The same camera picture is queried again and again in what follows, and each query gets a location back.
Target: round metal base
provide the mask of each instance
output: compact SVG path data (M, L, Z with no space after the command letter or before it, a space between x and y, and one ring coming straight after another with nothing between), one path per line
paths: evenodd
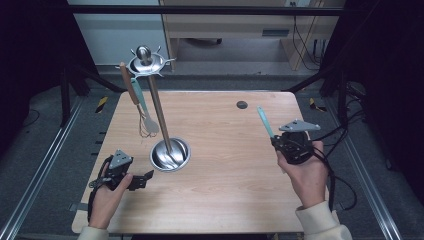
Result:
M191 156L190 146L181 138L170 138L172 152L168 153L165 141L156 143L150 151L152 165L162 172L175 172L183 168Z

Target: metal bar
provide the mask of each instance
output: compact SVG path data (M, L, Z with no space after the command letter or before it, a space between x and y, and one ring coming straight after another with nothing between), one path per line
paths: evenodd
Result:
M326 106L328 106L329 112L333 117L333 120L338 123L336 107L331 101L325 100ZM344 141L344 146L346 151L349 154L349 160L352 164L353 170L358 177L358 181L361 184L361 187L364 191L365 196L368 199L368 202L371 206L371 209L374 212L374 215L380 225L381 231L383 232L386 239L390 240L400 240L402 236L393 221L392 216L389 213L389 210L386 207L378 189L376 188L374 181L370 177L367 169L362 163L361 157L359 156L355 145L352 142L352 139L349 135L346 136Z
M27 189L25 190L24 195L21 197L21 200L19 201L12 215L9 217L9 220L7 221L7 223L1 229L1 232L0 232L1 240L9 240L9 239L14 239L16 237L22 223L25 220L25 217L27 216L29 210L31 209L31 206L34 203L35 198L37 197L45 179L47 178L47 175L50 172L51 167L56 161L56 157L59 154L59 151L62 148L62 145L70 132L70 129L74 125L75 119L77 118L80 112L80 108L83 101L84 101L83 97L78 97L77 101L74 103L74 106L72 109L73 113L69 121L64 127L59 129L55 139L53 140L52 144L50 145L50 148L48 149L46 155L44 156L43 161L38 167L37 172L32 178Z
M54 11L91 14L210 14L210 15L291 15L345 16L365 14L365 10L309 7L256 6L139 6L139 5L69 5L45 6Z
M160 98L158 88L156 86L155 77L153 75L150 75L147 83L149 84L153 104L155 105L156 115L158 116L159 126L160 130L162 131L163 140L165 141L166 150L168 151L168 154L171 155L171 141L169 140L168 129L166 128L165 117L163 115L162 105L160 104Z

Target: human hand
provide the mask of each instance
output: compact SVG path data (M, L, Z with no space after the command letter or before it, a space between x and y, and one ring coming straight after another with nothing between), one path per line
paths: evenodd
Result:
M324 144L316 141L312 142L312 145L316 148L315 153L322 155ZM289 175L293 189L304 208L312 207L325 200L328 169L321 160L313 155L306 162L293 165L287 163L280 151L277 151L277 157L278 165Z
M105 165L102 176L105 175L108 167L109 163ZM106 185L101 186L97 190L88 226L99 229L107 229L110 219L113 217L116 209L118 208L122 195L124 195L125 190L131 184L132 178L133 175L130 173L125 175L114 191L110 190Z

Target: white cabinet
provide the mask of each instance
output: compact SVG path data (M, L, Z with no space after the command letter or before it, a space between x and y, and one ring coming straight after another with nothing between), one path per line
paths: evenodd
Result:
M158 0L68 0L70 5L159 5ZM96 65L119 65L133 57L130 49L147 45L152 52L159 46L168 59L160 14L75 14L85 42Z

